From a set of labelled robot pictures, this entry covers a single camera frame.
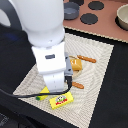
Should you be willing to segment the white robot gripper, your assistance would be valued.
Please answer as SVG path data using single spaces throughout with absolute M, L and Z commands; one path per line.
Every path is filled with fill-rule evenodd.
M 66 76 L 73 75 L 70 59 L 64 47 L 64 42 L 48 49 L 32 47 L 38 72 L 43 76 L 50 92 L 61 92 Z

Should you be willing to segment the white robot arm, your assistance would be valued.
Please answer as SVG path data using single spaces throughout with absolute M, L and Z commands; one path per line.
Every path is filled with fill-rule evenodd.
M 37 69 L 52 95 L 64 93 L 69 62 L 65 53 L 63 0 L 0 0 L 0 23 L 27 33 Z

